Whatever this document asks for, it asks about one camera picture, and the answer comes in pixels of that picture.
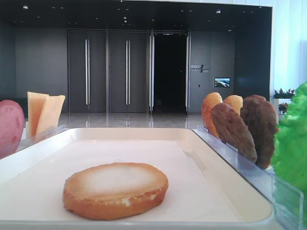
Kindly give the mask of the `bun slice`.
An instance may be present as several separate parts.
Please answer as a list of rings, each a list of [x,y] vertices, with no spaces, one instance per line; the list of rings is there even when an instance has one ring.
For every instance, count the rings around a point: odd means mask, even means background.
[[[240,115],[240,110],[243,106],[243,98],[238,95],[230,95],[223,100],[224,103],[230,105],[235,112]]]
[[[219,103],[222,103],[222,97],[218,92],[209,93],[203,100],[201,107],[201,115],[203,118],[204,127],[208,129],[209,133],[219,139],[219,135],[213,124],[211,118],[211,110]]]

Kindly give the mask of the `right long clear rail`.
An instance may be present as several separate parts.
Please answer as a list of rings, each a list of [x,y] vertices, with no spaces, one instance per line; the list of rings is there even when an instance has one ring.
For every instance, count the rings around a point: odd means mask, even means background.
[[[230,144],[224,144],[211,135],[205,128],[195,129],[197,135],[205,141],[220,157],[243,176],[251,185],[258,189],[276,211],[276,220],[285,230],[305,230],[304,216],[307,213],[307,201],[303,192],[275,175],[270,166],[260,169],[240,154]]]

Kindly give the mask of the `potted plants in planter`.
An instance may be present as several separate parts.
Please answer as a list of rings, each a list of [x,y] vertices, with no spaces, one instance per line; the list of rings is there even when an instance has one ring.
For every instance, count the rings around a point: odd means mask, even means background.
[[[280,90],[274,90],[272,102],[278,115],[285,114],[287,110],[287,105],[285,104],[290,104],[293,96],[295,96],[294,89],[284,91],[281,88]]]

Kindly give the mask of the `brown meat patty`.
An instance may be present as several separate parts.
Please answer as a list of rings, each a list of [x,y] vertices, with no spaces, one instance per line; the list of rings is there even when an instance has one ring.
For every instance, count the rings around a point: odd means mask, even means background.
[[[244,98],[240,116],[253,137],[257,153],[256,165],[267,169],[273,156],[274,136],[277,132],[277,114],[265,97],[252,95]]]
[[[240,155],[255,163],[258,157],[254,140],[241,116],[230,105],[219,103],[211,109],[211,118],[220,140],[236,147]]]

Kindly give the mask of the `left bun slice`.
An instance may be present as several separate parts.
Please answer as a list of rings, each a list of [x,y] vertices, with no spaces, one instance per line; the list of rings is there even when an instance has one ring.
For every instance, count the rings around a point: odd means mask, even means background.
[[[219,139],[219,135],[213,124],[211,118],[211,110],[219,103],[222,103],[222,97],[218,92],[209,93],[203,100],[201,107],[201,115],[203,118],[204,127],[208,129],[209,133]]]

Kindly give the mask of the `right bun slice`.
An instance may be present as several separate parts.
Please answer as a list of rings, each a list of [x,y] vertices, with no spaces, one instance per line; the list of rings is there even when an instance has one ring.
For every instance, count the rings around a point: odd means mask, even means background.
[[[243,98],[238,95],[230,95],[223,100],[224,103],[230,105],[235,112],[240,115],[240,110],[243,106]]]

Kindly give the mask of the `right brown meat patty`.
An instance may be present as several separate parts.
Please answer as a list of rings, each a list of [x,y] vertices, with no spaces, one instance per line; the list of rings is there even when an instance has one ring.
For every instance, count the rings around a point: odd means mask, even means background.
[[[277,114],[265,97],[252,95],[244,98],[240,116],[253,137],[257,153],[256,165],[267,169],[273,156],[274,136],[277,132]]]

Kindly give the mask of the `left orange cheese slice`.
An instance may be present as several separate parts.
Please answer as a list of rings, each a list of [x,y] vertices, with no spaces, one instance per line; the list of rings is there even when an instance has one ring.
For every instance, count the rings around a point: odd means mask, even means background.
[[[27,92],[29,137],[36,135],[38,121],[47,98],[49,98],[48,94]]]

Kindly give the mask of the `middle dark door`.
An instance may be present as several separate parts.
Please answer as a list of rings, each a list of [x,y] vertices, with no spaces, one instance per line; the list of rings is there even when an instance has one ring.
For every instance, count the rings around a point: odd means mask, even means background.
[[[110,111],[146,112],[146,33],[110,32]]]

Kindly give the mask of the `white rectangular tray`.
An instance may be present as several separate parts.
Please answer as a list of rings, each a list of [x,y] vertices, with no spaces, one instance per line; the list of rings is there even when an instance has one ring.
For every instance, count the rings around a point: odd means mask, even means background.
[[[112,162],[164,172],[164,202],[115,221],[66,211],[65,180]],[[274,214],[270,201],[188,129],[73,128],[0,161],[3,230],[272,230]]]

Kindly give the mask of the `bread slice on tray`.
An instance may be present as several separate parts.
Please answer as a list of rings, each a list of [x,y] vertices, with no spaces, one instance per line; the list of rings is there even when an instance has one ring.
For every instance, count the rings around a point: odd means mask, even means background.
[[[65,181],[64,207],[93,220],[122,219],[160,205],[168,178],[145,163],[115,162],[85,169]]]

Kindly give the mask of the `dark door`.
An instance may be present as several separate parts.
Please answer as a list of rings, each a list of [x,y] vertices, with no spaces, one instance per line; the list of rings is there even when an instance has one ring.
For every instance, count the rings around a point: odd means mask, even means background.
[[[106,111],[106,33],[69,30],[69,107],[75,113]]]
[[[146,33],[110,32],[110,111],[146,112]]]

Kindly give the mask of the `left dark door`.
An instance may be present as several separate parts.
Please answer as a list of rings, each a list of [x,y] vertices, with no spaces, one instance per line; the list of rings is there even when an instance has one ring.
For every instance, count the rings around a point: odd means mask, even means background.
[[[69,107],[75,113],[106,111],[106,33],[69,30]]]

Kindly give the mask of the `green lettuce leaf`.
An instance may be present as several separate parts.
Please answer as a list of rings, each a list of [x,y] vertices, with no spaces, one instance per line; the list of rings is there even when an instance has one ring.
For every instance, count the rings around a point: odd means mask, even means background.
[[[307,195],[307,84],[296,89],[275,134],[275,174]]]

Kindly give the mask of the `left brown meat patty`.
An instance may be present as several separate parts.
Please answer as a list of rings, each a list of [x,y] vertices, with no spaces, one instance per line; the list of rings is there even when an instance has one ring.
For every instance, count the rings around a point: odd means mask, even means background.
[[[236,147],[240,155],[255,163],[258,157],[254,140],[241,116],[230,105],[219,103],[211,109],[211,118],[220,140]]]

